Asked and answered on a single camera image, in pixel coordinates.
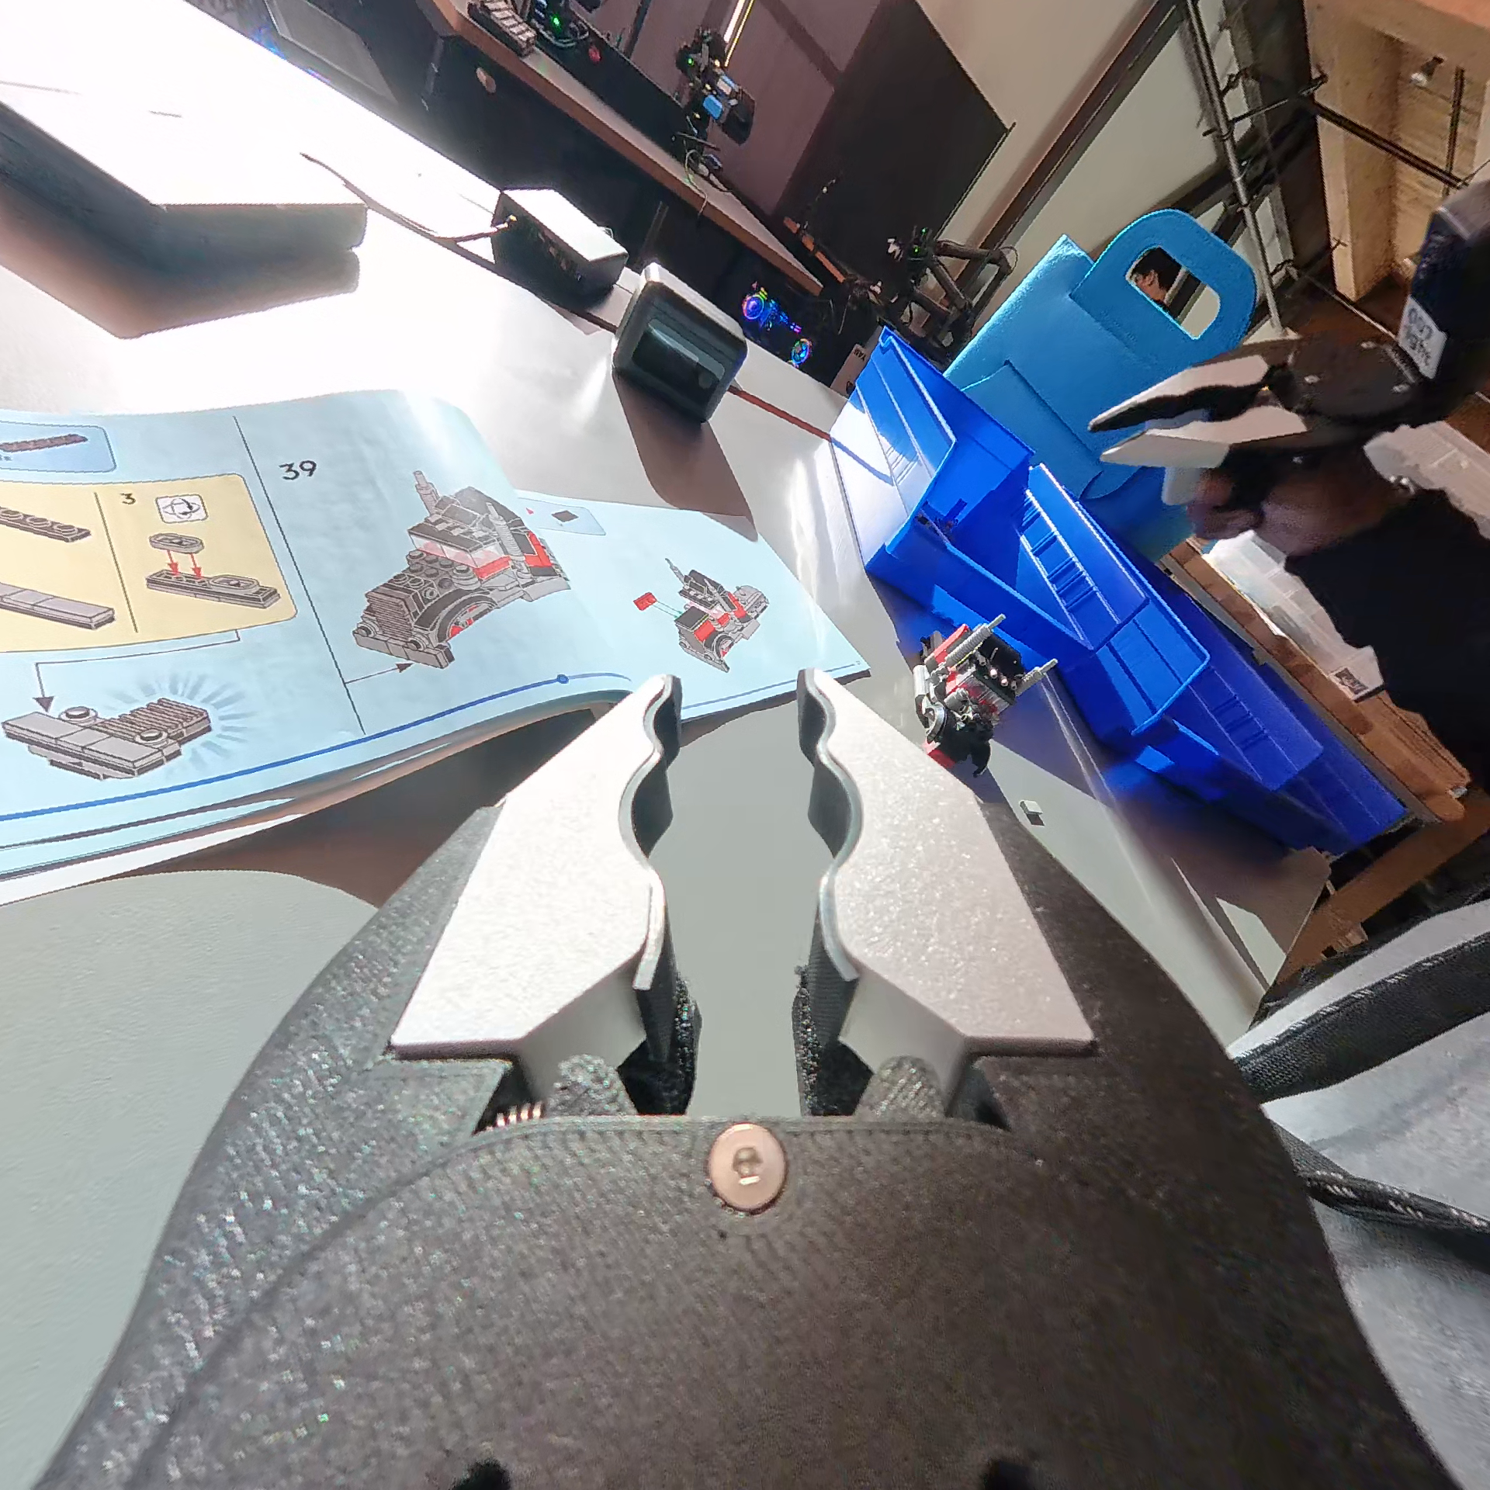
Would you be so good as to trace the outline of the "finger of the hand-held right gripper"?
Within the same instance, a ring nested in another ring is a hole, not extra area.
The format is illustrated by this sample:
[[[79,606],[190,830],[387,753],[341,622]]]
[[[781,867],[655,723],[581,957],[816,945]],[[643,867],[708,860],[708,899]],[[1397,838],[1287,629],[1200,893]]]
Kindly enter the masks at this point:
[[[1276,372],[1287,367],[1301,347],[1299,336],[1246,342],[1114,404],[1091,418],[1090,432],[1107,434],[1184,416],[1239,416],[1271,390]]]
[[[1120,413],[1109,411],[1097,418],[1097,432],[1116,436]],[[1141,422],[1138,432],[1109,443],[1102,461],[1123,468],[1152,468],[1161,471],[1189,471],[1180,478],[1180,492],[1164,496],[1169,505],[1185,505],[1196,498],[1198,471],[1219,471],[1244,445],[1251,448],[1271,430],[1271,409],[1248,409],[1230,416],[1212,416],[1209,411],[1189,411],[1166,418]],[[1223,508],[1262,508],[1267,487],[1255,455],[1233,459],[1232,494]]]

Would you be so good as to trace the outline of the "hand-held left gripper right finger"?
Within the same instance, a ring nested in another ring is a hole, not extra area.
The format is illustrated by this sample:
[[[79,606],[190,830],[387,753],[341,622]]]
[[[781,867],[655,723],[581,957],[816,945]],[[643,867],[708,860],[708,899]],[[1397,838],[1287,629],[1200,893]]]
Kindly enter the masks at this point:
[[[797,679],[797,727],[831,853],[793,1005],[804,1113],[850,1113],[887,1062],[953,1112],[985,1057],[1091,1055],[980,796],[822,668]]]

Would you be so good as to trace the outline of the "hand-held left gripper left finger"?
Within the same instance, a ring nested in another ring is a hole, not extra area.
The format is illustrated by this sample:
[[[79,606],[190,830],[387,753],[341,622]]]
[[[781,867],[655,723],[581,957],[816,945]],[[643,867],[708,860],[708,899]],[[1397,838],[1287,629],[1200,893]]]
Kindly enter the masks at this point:
[[[593,1055],[641,1112],[687,1112],[699,1016],[650,860],[673,821],[682,700],[678,675],[646,679],[504,796],[393,1055],[503,1057],[533,1094]]]

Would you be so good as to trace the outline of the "black red toy brick truck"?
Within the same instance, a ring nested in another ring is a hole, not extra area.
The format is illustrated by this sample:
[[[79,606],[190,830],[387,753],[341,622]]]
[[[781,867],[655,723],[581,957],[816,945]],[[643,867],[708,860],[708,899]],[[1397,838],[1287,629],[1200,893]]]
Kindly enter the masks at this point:
[[[994,622],[960,624],[950,634],[923,636],[912,670],[925,753],[969,776],[989,769],[1001,718],[1058,666],[1054,657],[1028,666],[1015,643],[999,633],[1003,620],[999,615]]]

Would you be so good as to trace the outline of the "blue plastic parts bin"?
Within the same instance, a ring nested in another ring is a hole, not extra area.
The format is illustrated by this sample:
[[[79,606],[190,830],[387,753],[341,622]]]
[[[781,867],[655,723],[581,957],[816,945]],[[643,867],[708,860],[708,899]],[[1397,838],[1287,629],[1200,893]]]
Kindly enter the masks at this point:
[[[1405,801],[1230,629],[1182,588],[1166,601],[1205,661],[1134,736],[1141,766],[1292,849],[1343,854],[1405,819]]]
[[[923,610],[1013,617],[1031,450],[882,329],[831,429],[864,567]]]
[[[1020,519],[1019,594],[1067,631],[1036,641],[1091,732],[1138,755],[1209,652],[1154,583],[1040,462]]]

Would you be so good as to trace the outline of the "light blue instruction booklet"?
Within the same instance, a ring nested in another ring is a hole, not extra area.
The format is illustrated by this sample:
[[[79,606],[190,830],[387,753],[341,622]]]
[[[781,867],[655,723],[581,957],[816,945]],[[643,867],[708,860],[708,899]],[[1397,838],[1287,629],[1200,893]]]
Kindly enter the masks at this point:
[[[361,391],[4,411],[4,902],[217,847],[655,673],[683,716],[870,663],[717,438],[488,441]]]

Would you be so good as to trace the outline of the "person's right forearm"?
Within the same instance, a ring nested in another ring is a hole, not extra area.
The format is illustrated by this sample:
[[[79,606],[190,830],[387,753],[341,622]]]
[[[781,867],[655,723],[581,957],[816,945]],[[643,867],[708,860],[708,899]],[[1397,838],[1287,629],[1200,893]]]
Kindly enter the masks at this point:
[[[1388,696],[1489,780],[1489,540],[1448,492],[1287,558],[1340,636],[1373,652]]]

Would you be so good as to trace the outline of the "grey desk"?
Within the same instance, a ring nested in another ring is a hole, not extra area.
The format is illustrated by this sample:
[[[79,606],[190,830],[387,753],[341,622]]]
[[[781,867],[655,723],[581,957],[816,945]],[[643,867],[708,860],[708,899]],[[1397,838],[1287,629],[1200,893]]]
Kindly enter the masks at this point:
[[[483,226],[495,193],[424,141],[189,3],[4,3],[4,83],[194,111],[338,166],[416,216]],[[428,391],[488,438],[614,439],[683,489],[705,430],[611,374],[609,336],[373,216],[341,292],[203,289],[95,273],[24,241],[4,253],[4,406],[178,413],[364,388]],[[852,547],[827,434],[843,398],[753,347],[714,418],[770,542],[856,643],[854,689],[914,730],[896,595]],[[393,785],[158,869],[4,908],[4,1262],[45,1280],[141,1285],[224,1103],[279,1019],[478,806],[581,727],[503,734]],[[1228,1041],[1317,902],[1326,861],[1166,783],[1118,785],[1047,682],[996,739],[994,780],[1045,812],[1035,838],[1141,939]],[[694,1113],[797,1113],[790,1005],[827,851],[808,822],[795,704],[691,721],[659,854],[703,1016]]]

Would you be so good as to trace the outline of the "person's right hand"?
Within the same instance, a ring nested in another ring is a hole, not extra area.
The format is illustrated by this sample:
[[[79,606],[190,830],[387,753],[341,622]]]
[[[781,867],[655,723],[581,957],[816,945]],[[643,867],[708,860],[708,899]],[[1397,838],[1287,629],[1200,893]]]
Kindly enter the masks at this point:
[[[1285,464],[1267,494],[1248,505],[1224,471],[1198,477],[1185,514],[1196,537],[1224,540],[1246,532],[1285,556],[1313,553],[1379,526],[1418,491],[1388,478],[1365,448],[1334,448]]]

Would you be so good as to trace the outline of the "blue felt bag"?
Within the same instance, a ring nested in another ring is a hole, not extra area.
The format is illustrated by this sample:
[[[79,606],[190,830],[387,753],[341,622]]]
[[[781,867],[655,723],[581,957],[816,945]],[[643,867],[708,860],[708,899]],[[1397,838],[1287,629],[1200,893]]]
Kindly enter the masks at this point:
[[[1154,249],[1217,296],[1217,312],[1200,333],[1130,280]],[[1099,257],[1063,235],[946,375],[1024,441],[1099,526],[1159,560],[1189,535],[1187,516],[1166,503],[1161,469],[1106,462],[1104,448],[1125,432],[1093,434],[1090,422],[1235,349],[1255,308],[1255,269],[1239,251],[1182,210],[1155,210],[1123,228]]]

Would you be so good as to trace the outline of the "rainbow lit computer case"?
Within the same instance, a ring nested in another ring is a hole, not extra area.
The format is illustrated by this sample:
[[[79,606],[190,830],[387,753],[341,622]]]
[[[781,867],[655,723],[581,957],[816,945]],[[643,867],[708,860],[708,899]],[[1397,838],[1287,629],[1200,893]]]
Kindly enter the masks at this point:
[[[866,308],[845,294],[809,294],[772,276],[751,280],[738,301],[738,322],[749,340],[824,384],[840,377],[850,352],[875,329]]]

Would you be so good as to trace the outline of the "dark grey cube device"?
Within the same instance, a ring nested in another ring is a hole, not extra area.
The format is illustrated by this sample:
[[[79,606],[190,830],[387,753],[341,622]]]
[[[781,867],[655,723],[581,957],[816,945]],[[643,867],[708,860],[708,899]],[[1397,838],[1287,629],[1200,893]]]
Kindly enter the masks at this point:
[[[707,423],[747,354],[749,342],[737,320],[652,262],[618,326],[611,367],[689,422]]]

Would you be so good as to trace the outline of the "long wooden table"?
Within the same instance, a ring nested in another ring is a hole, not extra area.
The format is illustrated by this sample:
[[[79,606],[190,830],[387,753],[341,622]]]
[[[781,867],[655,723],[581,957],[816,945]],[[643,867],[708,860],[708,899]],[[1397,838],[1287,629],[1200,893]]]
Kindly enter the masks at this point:
[[[712,221],[738,246],[751,249],[776,273],[786,274],[802,292],[818,294],[824,290],[824,283],[744,200],[714,179],[687,168],[682,159],[625,120],[616,108],[575,79],[552,56],[540,49],[518,56],[476,24],[465,3],[417,1],[417,6],[444,40],[460,38],[474,47],[481,58],[478,63],[481,69],[495,77],[517,83],[531,97],[559,111],[598,145],[653,180],[666,202],[676,202],[680,207]]]

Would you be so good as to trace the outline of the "black adapter box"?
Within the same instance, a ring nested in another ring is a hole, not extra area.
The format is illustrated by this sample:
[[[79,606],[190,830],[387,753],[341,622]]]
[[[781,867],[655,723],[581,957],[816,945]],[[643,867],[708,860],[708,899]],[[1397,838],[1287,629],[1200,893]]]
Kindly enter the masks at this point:
[[[628,260],[605,225],[550,187],[503,189],[490,244],[499,273],[568,304],[607,297]]]

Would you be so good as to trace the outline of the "black flat power bank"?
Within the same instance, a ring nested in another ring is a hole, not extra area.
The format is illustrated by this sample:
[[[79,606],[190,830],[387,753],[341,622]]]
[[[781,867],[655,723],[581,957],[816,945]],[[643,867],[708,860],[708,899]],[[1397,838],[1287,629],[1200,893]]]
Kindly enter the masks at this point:
[[[290,143],[112,92],[6,83],[4,253],[203,289],[345,292],[368,205]]]

